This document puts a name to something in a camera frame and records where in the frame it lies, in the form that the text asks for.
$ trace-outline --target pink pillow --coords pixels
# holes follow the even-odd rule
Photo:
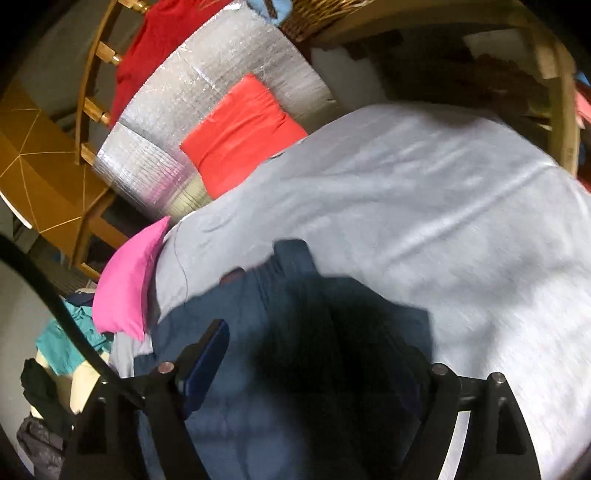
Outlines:
[[[148,285],[168,229],[165,217],[127,240],[100,275],[92,302],[96,331],[125,332],[144,340]]]

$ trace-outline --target white strip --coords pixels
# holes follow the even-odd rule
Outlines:
[[[30,228],[30,229],[33,228],[33,226],[29,222],[27,222],[26,218],[23,217],[20,213],[18,213],[18,210],[12,206],[12,203],[10,203],[8,201],[8,199],[4,196],[4,194],[2,192],[0,192],[0,197],[2,197],[2,200],[4,200],[6,205],[8,205],[8,208],[10,208],[12,210],[12,212],[17,216],[17,218],[21,221],[21,223],[24,226],[26,226],[27,228]]]

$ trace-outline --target light blue cloth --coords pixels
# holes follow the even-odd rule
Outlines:
[[[272,0],[277,12],[277,18],[271,18],[265,0],[247,0],[246,3],[261,17],[276,27],[281,25],[291,13],[291,0]]]
[[[99,353],[109,352],[111,341],[105,335],[97,333],[95,324],[92,322],[92,308],[74,307],[65,300],[64,305],[92,347]],[[35,343],[56,375],[72,374],[84,361],[82,354],[55,319],[49,322]]]

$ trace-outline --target orange-red cushion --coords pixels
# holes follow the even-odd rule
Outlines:
[[[264,160],[306,137],[249,73],[181,143],[212,198],[240,185]]]

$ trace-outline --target wicker basket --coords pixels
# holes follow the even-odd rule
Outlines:
[[[370,4],[373,0],[293,0],[291,14],[281,25],[281,31],[291,41],[299,43],[335,20]]]

